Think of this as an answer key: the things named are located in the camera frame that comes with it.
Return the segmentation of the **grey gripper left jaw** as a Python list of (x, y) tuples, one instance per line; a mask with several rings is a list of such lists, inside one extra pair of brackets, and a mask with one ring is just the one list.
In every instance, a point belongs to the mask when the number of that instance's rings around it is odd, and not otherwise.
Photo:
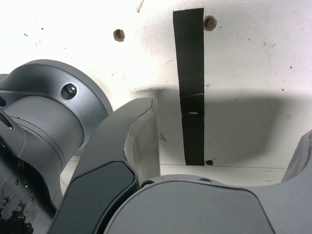
[(103, 233), (141, 183), (158, 176), (157, 100), (137, 98), (114, 111), (93, 133), (49, 233)]

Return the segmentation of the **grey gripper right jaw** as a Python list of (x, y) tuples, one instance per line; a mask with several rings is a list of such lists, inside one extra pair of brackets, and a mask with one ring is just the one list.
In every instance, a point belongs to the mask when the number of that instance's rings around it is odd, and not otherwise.
[(302, 136), (282, 181), (233, 187), (167, 180), (127, 199), (107, 234), (309, 234), (312, 231), (312, 135)]

